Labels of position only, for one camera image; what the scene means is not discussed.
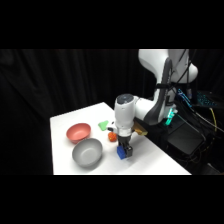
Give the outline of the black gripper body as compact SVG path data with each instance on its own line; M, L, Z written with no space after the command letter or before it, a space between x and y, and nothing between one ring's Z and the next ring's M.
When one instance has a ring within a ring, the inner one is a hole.
M130 148L131 147L130 140L131 140L130 136L127 136L127 137L119 136L118 137L118 145L122 146L124 149Z

